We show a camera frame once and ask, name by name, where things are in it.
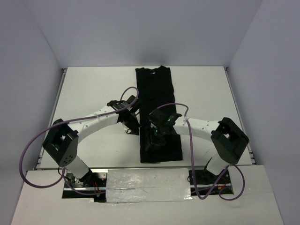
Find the black t-shirt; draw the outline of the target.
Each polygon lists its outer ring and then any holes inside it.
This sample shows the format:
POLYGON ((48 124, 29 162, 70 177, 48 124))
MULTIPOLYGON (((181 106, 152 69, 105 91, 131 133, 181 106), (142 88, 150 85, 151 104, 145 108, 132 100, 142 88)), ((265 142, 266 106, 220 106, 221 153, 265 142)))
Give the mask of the black t-shirt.
POLYGON ((160 66, 155 69, 136 68, 136 84, 140 106, 140 162, 159 163, 183 159, 179 135, 166 135, 165 146, 158 150, 147 150, 146 132, 150 128, 148 115, 157 107, 175 102, 171 70, 160 66))

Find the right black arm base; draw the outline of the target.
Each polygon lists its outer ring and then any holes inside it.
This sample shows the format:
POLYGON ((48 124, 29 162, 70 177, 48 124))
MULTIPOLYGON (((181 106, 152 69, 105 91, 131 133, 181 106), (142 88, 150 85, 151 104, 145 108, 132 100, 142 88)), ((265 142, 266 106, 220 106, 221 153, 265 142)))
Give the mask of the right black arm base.
MULTIPOLYGON (((199 188, 199 194, 200 195, 206 195, 209 191, 211 185, 215 182, 217 179, 217 176, 206 172, 204 170, 196 170, 196 183, 199 188)), ((192 177, 192 171, 189 170, 189 176, 187 177, 187 181, 190 183, 190 190, 191 195, 196 196, 196 191, 193 183, 193 177, 192 177)), ((226 194, 232 194, 231 188, 231 179, 229 176, 229 172, 226 171, 225 174, 221 177, 221 179, 218 181, 218 183, 215 185, 214 189, 210 193, 210 195, 218 195, 219 191, 225 187, 228 187, 227 190, 225 190, 226 194)))

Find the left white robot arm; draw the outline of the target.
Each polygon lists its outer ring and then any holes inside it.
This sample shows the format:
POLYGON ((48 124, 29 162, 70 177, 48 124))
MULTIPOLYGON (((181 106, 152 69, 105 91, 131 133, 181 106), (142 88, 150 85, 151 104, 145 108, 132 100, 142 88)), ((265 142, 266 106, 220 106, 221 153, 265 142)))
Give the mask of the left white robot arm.
POLYGON ((89 135, 108 126, 122 123, 128 134, 139 134, 140 124, 135 112, 140 107, 137 97, 112 100, 102 109, 83 117, 80 121, 56 120, 42 144, 44 150, 59 167, 67 169, 81 187, 96 178, 91 169, 77 155, 78 144, 89 135))

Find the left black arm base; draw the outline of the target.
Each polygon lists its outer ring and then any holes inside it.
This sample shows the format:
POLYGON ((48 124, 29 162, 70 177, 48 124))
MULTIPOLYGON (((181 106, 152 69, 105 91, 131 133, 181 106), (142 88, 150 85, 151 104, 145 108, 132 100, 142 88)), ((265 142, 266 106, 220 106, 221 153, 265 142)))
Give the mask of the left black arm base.
POLYGON ((96 203, 106 202, 107 173, 93 172, 87 181, 79 181, 71 172, 65 174, 67 184, 64 184, 62 199, 89 198, 96 203))

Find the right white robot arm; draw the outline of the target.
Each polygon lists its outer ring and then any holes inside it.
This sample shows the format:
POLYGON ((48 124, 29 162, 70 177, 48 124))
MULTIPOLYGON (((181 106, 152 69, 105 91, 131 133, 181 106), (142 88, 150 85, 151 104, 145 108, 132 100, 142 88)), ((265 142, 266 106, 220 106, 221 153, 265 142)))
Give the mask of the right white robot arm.
POLYGON ((159 109, 148 116, 150 127, 146 129, 146 151, 162 150, 171 135, 188 135, 214 144, 216 154, 205 166, 204 179, 215 183, 220 173, 229 165, 236 165, 245 151, 249 138, 230 118, 220 121, 183 117, 179 113, 167 115, 159 109))

